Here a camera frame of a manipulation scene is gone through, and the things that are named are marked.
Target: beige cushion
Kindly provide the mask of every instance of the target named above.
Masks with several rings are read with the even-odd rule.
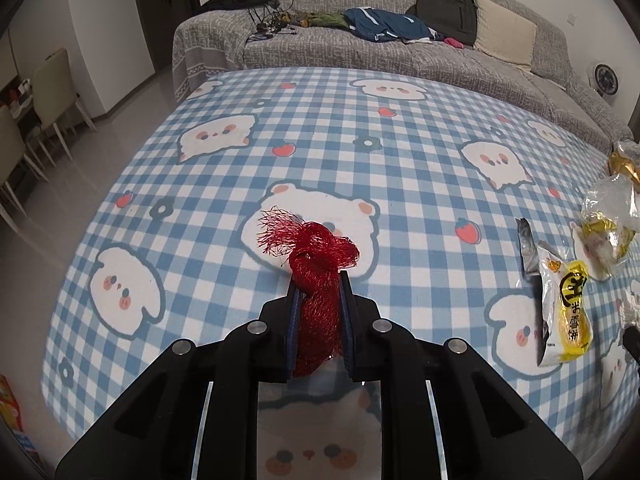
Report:
[[[474,49],[531,70],[536,24],[491,0],[476,0],[478,36]]]

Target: pink cloth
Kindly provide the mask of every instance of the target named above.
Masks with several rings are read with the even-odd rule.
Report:
[[[448,45],[451,45],[454,48],[464,48],[465,46],[460,43],[458,40],[454,40],[453,38],[445,38],[444,42]]]

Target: blue jacket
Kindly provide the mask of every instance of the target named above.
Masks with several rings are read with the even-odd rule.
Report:
[[[415,16],[397,14],[388,10],[356,7],[344,11],[351,31],[369,41],[419,40],[429,38],[442,41],[444,36]]]

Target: plastic bag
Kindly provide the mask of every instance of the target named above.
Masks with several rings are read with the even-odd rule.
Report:
[[[631,180],[617,174],[597,181],[584,197],[581,216],[585,245],[609,274],[617,275],[640,227]]]
[[[593,340],[591,321],[582,306],[589,275],[584,263],[565,263],[546,242],[538,243],[542,278],[543,331],[548,334],[540,366],[577,359]]]
[[[522,269],[527,276],[539,276],[540,263],[538,261],[538,248],[533,239],[531,226],[526,218],[516,218],[516,221],[518,223],[518,240],[520,241]]]
[[[616,142],[609,155],[609,173],[628,176],[636,192],[640,192],[640,145],[632,140]]]
[[[631,291],[625,289],[624,293],[625,297],[618,309],[620,329],[624,332],[627,328],[635,326],[640,330],[640,303],[636,301],[636,297]]]

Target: tiled floor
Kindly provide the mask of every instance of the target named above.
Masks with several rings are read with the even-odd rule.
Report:
[[[74,162],[59,150],[58,167],[47,167],[50,184],[37,183],[23,203],[28,218],[6,206],[22,230],[20,237],[0,220],[0,374],[20,403],[25,433],[52,466],[73,444],[40,388],[60,285],[109,188],[174,108],[171,71],[164,70],[97,121],[97,133],[79,130],[71,147]]]

